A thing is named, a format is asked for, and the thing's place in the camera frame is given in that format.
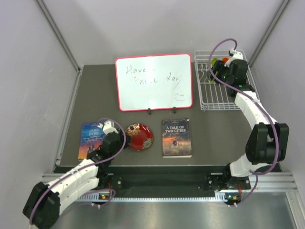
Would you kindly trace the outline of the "red floral plate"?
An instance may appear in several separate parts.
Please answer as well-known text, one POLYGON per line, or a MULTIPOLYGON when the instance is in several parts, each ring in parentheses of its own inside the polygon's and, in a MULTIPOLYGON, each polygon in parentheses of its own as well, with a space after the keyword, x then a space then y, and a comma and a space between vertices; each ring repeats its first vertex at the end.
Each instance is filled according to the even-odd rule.
POLYGON ((125 133, 130 137, 129 147, 137 151, 148 149, 154 140, 152 130, 147 125, 141 123, 127 126, 125 133))

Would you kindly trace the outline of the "lime green plate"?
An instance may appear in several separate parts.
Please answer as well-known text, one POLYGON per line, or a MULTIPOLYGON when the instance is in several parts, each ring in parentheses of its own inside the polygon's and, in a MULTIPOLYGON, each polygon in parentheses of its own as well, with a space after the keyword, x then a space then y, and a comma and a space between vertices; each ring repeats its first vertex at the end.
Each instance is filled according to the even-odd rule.
MULTIPOLYGON (((218 58, 213 58, 212 60, 211 60, 211 70, 213 70, 213 66, 215 65, 215 63, 218 61, 218 58)), ((214 82, 214 77, 212 76, 212 74, 209 72, 209 76, 208 76, 208 81, 210 82, 210 83, 213 83, 214 82)))

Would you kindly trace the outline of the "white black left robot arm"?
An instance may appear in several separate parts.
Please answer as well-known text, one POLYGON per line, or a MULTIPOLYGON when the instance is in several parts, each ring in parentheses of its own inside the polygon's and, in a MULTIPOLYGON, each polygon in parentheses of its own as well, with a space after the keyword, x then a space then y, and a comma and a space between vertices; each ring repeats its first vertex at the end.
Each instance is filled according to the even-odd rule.
POLYGON ((54 181, 37 183, 22 211, 29 224, 49 229, 79 197, 95 188, 109 190, 107 168, 130 141, 123 131, 108 133, 102 144, 76 167, 54 181))

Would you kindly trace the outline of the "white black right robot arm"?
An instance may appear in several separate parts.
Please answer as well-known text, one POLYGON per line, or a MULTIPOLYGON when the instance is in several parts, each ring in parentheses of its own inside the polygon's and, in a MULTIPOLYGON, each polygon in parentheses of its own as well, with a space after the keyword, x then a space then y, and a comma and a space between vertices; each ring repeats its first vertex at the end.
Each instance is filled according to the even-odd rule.
POLYGON ((229 163, 223 170, 226 188, 235 188, 240 181, 253 175, 271 172, 286 155, 289 127, 272 118, 263 108, 255 89, 247 80, 248 63, 243 59, 213 59, 209 77, 224 85, 227 94, 246 117, 252 131, 245 146, 245 154, 229 163))

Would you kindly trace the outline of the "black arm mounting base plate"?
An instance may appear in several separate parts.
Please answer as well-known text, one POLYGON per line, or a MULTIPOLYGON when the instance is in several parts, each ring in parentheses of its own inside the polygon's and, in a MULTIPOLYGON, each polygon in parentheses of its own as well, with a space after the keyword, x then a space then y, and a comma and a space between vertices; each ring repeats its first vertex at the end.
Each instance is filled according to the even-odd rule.
POLYGON ((232 178, 225 166, 110 166, 107 173, 118 198, 212 197, 251 188, 248 177, 232 178))

